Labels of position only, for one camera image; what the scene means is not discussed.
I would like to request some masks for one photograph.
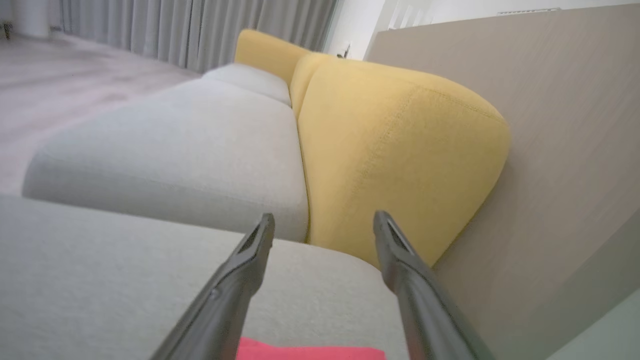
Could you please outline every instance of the gray curtain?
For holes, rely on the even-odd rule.
[[[204,72],[233,61],[244,28],[313,51],[337,0],[61,0],[66,33]]]

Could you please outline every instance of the floor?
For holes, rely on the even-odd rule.
[[[56,133],[199,76],[62,33],[0,38],[0,193],[20,195],[32,155]]]

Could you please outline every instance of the red cloth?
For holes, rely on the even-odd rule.
[[[385,360],[385,353],[368,347],[272,347],[241,338],[236,360]]]

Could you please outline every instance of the sofa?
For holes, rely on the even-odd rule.
[[[271,212],[243,336],[408,359],[374,210],[433,264],[508,146],[499,113],[451,81],[245,30],[235,63],[54,137],[24,197],[0,195],[2,357],[147,359]]]
[[[33,158],[23,196],[276,237],[377,266],[393,215],[433,264],[494,186],[500,113],[452,81],[241,32],[233,64],[85,122]]]

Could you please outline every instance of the yellow sofa backrest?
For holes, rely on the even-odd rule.
[[[374,265],[377,209],[433,265],[493,188],[510,142],[498,111],[464,86],[351,60],[316,70],[298,132],[308,242]]]
[[[291,84],[289,85],[291,108],[293,109],[296,119],[300,115],[300,110],[302,109],[311,78],[320,65],[330,60],[338,60],[338,58],[323,53],[309,53],[298,60],[296,70],[293,72]]]
[[[311,51],[255,30],[240,31],[234,62],[268,71],[291,85],[298,60]]]

